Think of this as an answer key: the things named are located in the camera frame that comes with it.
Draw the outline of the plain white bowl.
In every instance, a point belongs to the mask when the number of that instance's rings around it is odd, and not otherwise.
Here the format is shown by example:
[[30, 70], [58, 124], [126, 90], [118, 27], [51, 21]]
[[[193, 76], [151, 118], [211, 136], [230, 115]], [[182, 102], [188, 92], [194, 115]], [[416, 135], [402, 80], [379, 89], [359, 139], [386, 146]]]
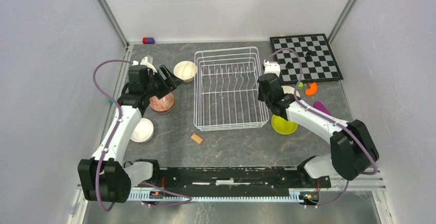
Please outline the plain white bowl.
[[147, 119], [142, 118], [136, 125], [130, 139], [136, 143], [144, 143], [149, 141], [154, 134], [154, 125]]

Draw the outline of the small wooden block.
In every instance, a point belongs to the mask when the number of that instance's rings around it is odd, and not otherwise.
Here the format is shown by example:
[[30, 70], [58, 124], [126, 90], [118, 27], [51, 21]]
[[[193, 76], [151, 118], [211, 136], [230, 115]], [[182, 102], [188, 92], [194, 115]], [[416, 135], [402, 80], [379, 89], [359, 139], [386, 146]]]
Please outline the small wooden block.
[[197, 134], [193, 134], [191, 136], [191, 139], [196, 142], [197, 144], [201, 144], [203, 142], [203, 138], [201, 138], [199, 135]]

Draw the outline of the black chess piece lower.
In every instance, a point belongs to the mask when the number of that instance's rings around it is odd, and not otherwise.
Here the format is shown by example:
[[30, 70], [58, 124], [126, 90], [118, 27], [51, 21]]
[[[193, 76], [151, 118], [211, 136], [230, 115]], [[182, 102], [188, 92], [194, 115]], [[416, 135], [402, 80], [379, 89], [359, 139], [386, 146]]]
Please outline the black chess piece lower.
[[291, 69], [291, 68], [293, 68], [293, 63], [292, 63], [292, 62], [288, 62], [288, 63], [286, 63], [285, 68], [286, 68], [286, 69]]

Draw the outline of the beige bowl with leaf motif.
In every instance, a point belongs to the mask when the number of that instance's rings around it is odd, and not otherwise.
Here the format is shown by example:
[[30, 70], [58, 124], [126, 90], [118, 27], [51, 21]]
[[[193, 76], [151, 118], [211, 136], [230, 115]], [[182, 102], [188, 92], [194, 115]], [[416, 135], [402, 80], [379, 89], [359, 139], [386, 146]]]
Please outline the beige bowl with leaf motif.
[[191, 61], [181, 61], [173, 68], [174, 75], [182, 79], [185, 83], [192, 82], [197, 72], [197, 66]]

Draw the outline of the red and purple block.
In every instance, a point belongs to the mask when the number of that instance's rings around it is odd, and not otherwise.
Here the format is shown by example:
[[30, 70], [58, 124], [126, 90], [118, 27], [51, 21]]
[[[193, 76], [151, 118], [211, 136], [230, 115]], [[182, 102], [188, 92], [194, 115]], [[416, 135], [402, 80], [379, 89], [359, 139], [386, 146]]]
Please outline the red and purple block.
[[142, 39], [143, 44], [155, 44], [155, 39], [153, 37], [144, 37]]

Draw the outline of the orange curved toy piece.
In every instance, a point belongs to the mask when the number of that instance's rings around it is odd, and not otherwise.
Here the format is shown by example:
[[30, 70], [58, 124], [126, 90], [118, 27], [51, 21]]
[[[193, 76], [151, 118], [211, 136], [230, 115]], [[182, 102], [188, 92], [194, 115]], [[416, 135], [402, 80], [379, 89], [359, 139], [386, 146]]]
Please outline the orange curved toy piece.
[[313, 82], [313, 83], [308, 83], [307, 89], [305, 90], [305, 94], [307, 96], [313, 96], [318, 90], [318, 85], [317, 83]]

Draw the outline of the purple plastic scoop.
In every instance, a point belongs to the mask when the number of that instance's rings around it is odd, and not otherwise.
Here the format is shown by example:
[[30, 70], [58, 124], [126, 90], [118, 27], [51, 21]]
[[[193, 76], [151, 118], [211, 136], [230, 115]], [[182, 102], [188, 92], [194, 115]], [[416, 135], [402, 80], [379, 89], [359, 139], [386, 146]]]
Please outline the purple plastic scoop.
[[314, 102], [313, 107], [327, 115], [331, 115], [328, 109], [319, 101]]

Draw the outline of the yellow-green bowl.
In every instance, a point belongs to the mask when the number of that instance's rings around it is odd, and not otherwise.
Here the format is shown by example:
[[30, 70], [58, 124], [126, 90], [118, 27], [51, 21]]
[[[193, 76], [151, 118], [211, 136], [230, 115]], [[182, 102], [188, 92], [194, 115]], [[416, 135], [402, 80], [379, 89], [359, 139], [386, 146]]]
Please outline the yellow-green bowl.
[[297, 123], [285, 120], [280, 116], [276, 116], [276, 115], [272, 115], [271, 125], [275, 130], [275, 132], [281, 135], [290, 135], [294, 133], [298, 128]]

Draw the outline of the white wire dish rack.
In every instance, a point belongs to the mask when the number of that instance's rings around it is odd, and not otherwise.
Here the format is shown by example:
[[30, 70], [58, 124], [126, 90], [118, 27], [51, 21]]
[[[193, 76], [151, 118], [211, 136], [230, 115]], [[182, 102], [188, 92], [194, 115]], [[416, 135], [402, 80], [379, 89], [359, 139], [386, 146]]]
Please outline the white wire dish rack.
[[258, 100], [262, 73], [257, 47], [197, 51], [193, 124], [203, 132], [260, 128], [269, 121]]

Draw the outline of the blue patterned bowl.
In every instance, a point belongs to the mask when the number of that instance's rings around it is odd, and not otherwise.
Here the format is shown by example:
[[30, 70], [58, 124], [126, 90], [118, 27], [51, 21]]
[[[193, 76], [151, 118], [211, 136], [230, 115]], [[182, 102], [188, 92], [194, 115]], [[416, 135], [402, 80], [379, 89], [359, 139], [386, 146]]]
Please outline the blue patterned bowl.
[[174, 104], [175, 96], [174, 94], [169, 93], [160, 99], [156, 96], [151, 97], [149, 107], [151, 110], [157, 113], [164, 114], [169, 112], [173, 108]]

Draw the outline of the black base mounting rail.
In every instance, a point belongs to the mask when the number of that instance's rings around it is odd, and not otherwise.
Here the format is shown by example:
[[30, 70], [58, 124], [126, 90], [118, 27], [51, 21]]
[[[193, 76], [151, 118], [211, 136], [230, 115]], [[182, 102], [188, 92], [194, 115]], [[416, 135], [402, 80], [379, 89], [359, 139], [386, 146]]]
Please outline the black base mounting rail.
[[296, 167], [167, 167], [148, 183], [191, 197], [284, 197], [289, 189], [326, 189], [328, 176], [312, 179]]

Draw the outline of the black and white chessboard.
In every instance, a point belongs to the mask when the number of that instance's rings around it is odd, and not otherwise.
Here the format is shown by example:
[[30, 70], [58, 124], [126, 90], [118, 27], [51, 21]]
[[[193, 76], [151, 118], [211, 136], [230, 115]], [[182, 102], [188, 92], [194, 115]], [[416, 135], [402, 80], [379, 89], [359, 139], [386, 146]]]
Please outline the black and white chessboard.
[[[274, 56], [280, 65], [280, 81], [284, 85], [296, 84], [302, 73], [302, 83], [339, 81], [343, 79], [340, 68], [324, 33], [270, 37], [272, 51], [285, 50]], [[308, 50], [313, 51], [309, 58]], [[286, 69], [288, 62], [293, 68]]]

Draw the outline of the white bowl outside rack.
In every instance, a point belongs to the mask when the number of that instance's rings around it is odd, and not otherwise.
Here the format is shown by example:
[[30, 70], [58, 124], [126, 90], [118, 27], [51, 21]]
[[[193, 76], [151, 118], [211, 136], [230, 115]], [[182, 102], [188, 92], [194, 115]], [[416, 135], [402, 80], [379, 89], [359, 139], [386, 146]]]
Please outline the white bowl outside rack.
[[294, 96], [297, 96], [299, 99], [301, 99], [299, 92], [295, 90], [293, 87], [283, 85], [282, 89], [285, 94], [293, 94]]

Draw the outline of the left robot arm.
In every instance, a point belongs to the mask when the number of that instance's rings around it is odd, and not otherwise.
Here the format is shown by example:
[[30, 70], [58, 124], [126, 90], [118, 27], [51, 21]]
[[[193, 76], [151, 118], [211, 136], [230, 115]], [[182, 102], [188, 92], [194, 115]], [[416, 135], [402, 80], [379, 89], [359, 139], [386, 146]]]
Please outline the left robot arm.
[[157, 186], [161, 172], [157, 160], [140, 159], [123, 167], [127, 145], [142, 119], [151, 97], [162, 98], [183, 83], [165, 65], [154, 69], [148, 65], [132, 65], [128, 82], [114, 102], [116, 113], [110, 129], [89, 159], [78, 164], [84, 198], [99, 203], [124, 203], [133, 187], [144, 182]]

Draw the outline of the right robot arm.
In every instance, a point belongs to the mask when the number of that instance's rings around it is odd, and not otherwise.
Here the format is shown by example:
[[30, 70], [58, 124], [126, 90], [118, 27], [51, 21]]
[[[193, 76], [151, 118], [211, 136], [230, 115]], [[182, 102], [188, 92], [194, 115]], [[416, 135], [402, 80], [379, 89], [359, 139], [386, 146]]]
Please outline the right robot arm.
[[352, 181], [360, 174], [377, 173], [379, 153], [366, 125], [334, 118], [313, 108], [294, 94], [286, 94], [274, 73], [258, 78], [258, 99], [280, 118], [296, 123], [318, 135], [330, 146], [330, 153], [312, 157], [300, 166], [297, 181], [303, 187], [312, 186], [318, 178], [339, 175]]

